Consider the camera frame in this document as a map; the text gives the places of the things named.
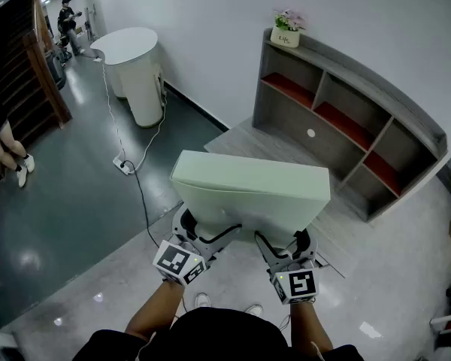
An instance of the potted plant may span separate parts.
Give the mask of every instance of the potted plant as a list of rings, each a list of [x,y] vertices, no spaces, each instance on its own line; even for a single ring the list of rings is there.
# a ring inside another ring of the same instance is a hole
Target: potted plant
[[[299,45],[300,28],[304,28],[304,19],[300,13],[287,9],[276,11],[276,25],[272,29],[271,41],[284,47],[296,48]]]

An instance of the cabinet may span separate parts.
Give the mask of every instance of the cabinet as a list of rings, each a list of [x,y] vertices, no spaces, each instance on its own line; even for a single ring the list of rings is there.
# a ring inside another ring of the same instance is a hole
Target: cabinet
[[[305,35],[291,49],[272,44],[270,33],[253,126],[328,168],[334,190],[363,219],[382,214],[446,154],[443,130],[389,82]]]

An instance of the man standing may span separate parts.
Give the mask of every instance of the man standing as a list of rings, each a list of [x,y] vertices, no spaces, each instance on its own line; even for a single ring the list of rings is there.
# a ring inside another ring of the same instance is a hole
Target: man standing
[[[77,35],[75,34],[75,23],[74,18],[82,15],[82,12],[73,12],[72,8],[68,6],[71,0],[62,0],[62,9],[59,14],[59,26],[62,27],[62,33],[66,34],[70,39],[70,44],[72,46],[72,51],[74,55],[81,55],[85,50],[78,44]]]

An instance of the white pedestal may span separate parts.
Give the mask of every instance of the white pedestal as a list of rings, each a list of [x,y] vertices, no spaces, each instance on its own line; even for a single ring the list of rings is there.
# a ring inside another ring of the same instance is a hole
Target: white pedestal
[[[156,44],[157,34],[152,29],[127,28],[105,35],[90,46],[104,53],[114,93],[127,98],[140,127],[154,126],[162,119],[161,100],[149,55]]]
[[[151,127],[162,119],[162,106],[153,76],[149,54],[116,66],[135,122]]]

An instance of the staircase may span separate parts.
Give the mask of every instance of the staircase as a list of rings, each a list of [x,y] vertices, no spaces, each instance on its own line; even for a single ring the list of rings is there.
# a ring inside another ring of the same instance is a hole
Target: staircase
[[[47,67],[53,44],[40,0],[10,0],[0,9],[0,105],[15,139],[30,144],[71,119]]]

